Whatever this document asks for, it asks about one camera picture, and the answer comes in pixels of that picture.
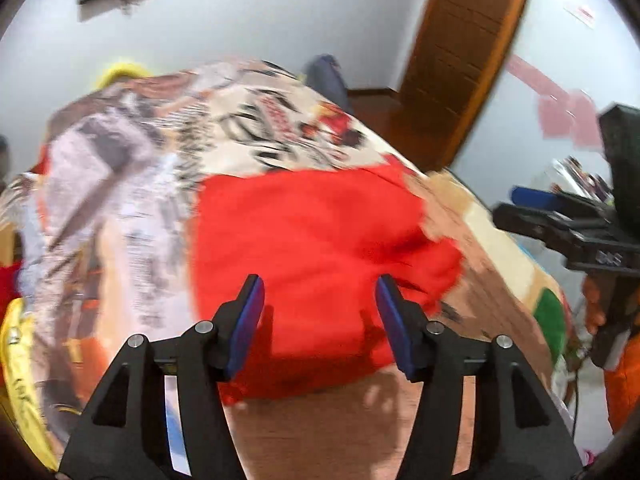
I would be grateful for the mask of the person right hand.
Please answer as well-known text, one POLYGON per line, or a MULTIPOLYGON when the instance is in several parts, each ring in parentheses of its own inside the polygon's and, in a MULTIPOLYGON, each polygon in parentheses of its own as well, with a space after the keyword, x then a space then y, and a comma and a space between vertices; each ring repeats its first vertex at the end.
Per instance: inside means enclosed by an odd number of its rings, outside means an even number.
POLYGON ((600 289, 590 276, 582 283, 582 294, 586 302, 585 326, 588 333, 594 336, 605 324, 606 315, 600 306, 600 289))

